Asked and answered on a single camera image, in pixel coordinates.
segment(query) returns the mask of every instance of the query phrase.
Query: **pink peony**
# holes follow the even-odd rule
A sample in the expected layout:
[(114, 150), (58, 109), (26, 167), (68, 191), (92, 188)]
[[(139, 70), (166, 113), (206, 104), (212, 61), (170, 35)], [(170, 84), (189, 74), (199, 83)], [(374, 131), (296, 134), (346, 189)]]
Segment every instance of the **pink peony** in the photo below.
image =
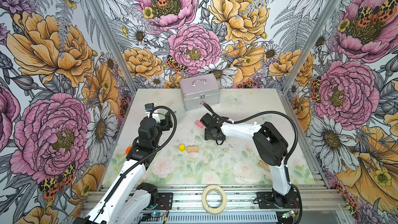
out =
[(370, 67), (360, 61), (335, 61), (321, 77), (321, 102), (315, 104), (315, 111), (319, 117), (326, 115), (340, 122), (344, 130), (359, 128), (379, 103), (374, 85)]
[[(151, 0), (136, 1), (138, 2), (136, 7), (140, 11), (144, 10), (146, 7), (152, 8)], [(170, 8), (172, 13), (160, 17), (155, 15), (148, 19), (155, 30), (164, 32), (170, 29), (177, 29), (186, 23), (191, 23), (195, 19), (197, 0), (178, 0), (178, 2), (181, 3), (181, 8), (179, 10), (178, 8)]]
[(371, 63), (390, 53), (398, 45), (398, 14), (386, 22), (372, 22), (365, 28), (358, 26), (358, 9), (374, 9), (386, 0), (353, 0), (340, 14), (340, 25), (334, 48), (351, 59)]
[(39, 100), (27, 107), (15, 125), (15, 144), (11, 171), (41, 182), (57, 177), (72, 163), (83, 166), (88, 157), (86, 107), (66, 93)]
[(200, 25), (186, 25), (168, 41), (170, 55), (177, 63), (187, 66), (187, 74), (197, 74), (198, 69), (220, 59), (221, 47), (217, 35)]
[(8, 144), (12, 133), (12, 123), (20, 111), (17, 98), (7, 87), (0, 85), (0, 152)]

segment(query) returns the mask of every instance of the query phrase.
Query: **floral table mat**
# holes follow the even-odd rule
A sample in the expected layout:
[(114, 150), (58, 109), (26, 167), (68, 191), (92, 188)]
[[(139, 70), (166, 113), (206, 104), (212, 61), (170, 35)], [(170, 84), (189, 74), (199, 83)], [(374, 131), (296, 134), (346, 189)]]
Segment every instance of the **floral table mat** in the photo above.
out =
[[(125, 150), (131, 146), (138, 135), (138, 127), (145, 117), (144, 105), (155, 102), (156, 105), (170, 107), (176, 112), (177, 131), (161, 151), (157, 153), (140, 182), (155, 185), (258, 185), (272, 184), (271, 174), (260, 167), (259, 154), (253, 141), (227, 137), (222, 145), (215, 141), (204, 140), (205, 128), (194, 124), (207, 113), (203, 108), (186, 112), (180, 89), (138, 89), (130, 112), (126, 117), (119, 140), (103, 180), (103, 185), (111, 185), (126, 160)], [(275, 89), (222, 89), (220, 103), (212, 106), (221, 116), (241, 120), (255, 113), (267, 110), (285, 112)], [(279, 115), (263, 115), (251, 121), (262, 124), (270, 121), (293, 144), (294, 133), (288, 120)], [(162, 144), (171, 131), (163, 132)], [(198, 152), (181, 152), (180, 144), (198, 146)], [(314, 184), (308, 164), (301, 148), (296, 150), (288, 161), (291, 181), (295, 184)]]

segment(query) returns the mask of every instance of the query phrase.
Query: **tape roll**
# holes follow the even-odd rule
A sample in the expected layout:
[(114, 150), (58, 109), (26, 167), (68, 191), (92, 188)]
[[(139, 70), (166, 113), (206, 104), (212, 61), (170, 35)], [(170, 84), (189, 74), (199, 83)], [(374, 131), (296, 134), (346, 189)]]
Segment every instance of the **tape roll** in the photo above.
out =
[[(218, 192), (221, 195), (222, 202), (220, 207), (217, 208), (210, 207), (206, 201), (207, 195), (213, 191)], [(202, 193), (202, 205), (203, 208), (206, 210), (206, 212), (208, 212), (209, 214), (220, 214), (222, 211), (224, 211), (226, 206), (225, 191), (220, 186), (217, 185), (207, 186), (207, 188), (205, 188), (205, 190)]]

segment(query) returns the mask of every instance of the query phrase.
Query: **orange object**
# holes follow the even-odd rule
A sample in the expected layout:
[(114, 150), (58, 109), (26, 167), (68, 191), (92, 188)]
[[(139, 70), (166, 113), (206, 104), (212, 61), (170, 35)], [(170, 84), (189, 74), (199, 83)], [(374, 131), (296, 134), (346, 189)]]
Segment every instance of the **orange object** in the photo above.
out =
[(130, 152), (131, 149), (132, 149), (132, 146), (131, 146), (131, 147), (128, 147), (128, 148), (126, 149), (126, 155), (129, 154), (129, 152)]
[(191, 153), (191, 152), (198, 152), (198, 147), (197, 146), (188, 146), (187, 147), (187, 152)]

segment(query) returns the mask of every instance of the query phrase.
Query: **daisy center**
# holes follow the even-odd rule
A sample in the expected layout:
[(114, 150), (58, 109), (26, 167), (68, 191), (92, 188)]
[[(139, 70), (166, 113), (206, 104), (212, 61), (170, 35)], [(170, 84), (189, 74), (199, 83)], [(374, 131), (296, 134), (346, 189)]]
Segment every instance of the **daisy center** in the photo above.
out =
[(216, 79), (220, 78), (222, 76), (222, 72), (220, 70), (216, 70), (213, 72), (214, 76)]
[(200, 59), (200, 51), (198, 51), (195, 48), (193, 48), (192, 50), (187, 49), (186, 53), (187, 53), (187, 55), (189, 55), (189, 59), (191, 61), (197, 61)]
[(64, 148), (66, 151), (69, 151), (75, 139), (73, 132), (69, 129), (66, 129), (62, 132), (58, 132), (56, 136), (57, 136), (57, 142), (51, 145), (52, 148), (54, 148), (57, 151), (59, 151), (59, 149), (61, 148)]
[(266, 57), (267, 57), (267, 58), (273, 57), (274, 55), (275, 55), (275, 51), (273, 51), (273, 50), (270, 50), (270, 51), (268, 51), (268, 52), (266, 53)]
[(330, 101), (333, 104), (333, 106), (335, 107), (339, 107), (344, 103), (344, 91), (339, 91), (339, 89), (337, 88), (337, 86), (335, 86), (333, 89), (333, 94), (330, 97)]
[(138, 41), (142, 41), (144, 39), (144, 34), (142, 34), (142, 32), (137, 32), (136, 38)]
[(97, 139), (101, 140), (105, 135), (105, 121), (100, 120), (96, 128)]
[(325, 142), (331, 148), (337, 149), (338, 147), (340, 147), (340, 139), (337, 137), (337, 135), (334, 132), (326, 131), (324, 137), (325, 137)]
[(358, 25), (359, 17), (355, 17), (347, 27), (347, 35), (358, 38), (363, 45), (374, 41), (380, 34), (384, 22), (376, 21), (368, 24), (366, 27)]
[(153, 9), (153, 14), (157, 17), (167, 16), (168, 14), (177, 16), (182, 8), (182, 5), (179, 0), (167, 0), (167, 4), (165, 6), (159, 6), (157, 2), (152, 2), (151, 7)]
[(108, 66), (108, 68), (113, 69), (113, 61), (112, 60), (108, 60), (107, 66)]
[(388, 183), (388, 177), (384, 173), (378, 174), (377, 179), (379, 180), (380, 183), (384, 184)]
[(316, 46), (321, 46), (325, 42), (325, 39), (323, 37), (318, 38), (316, 41), (315, 45)]

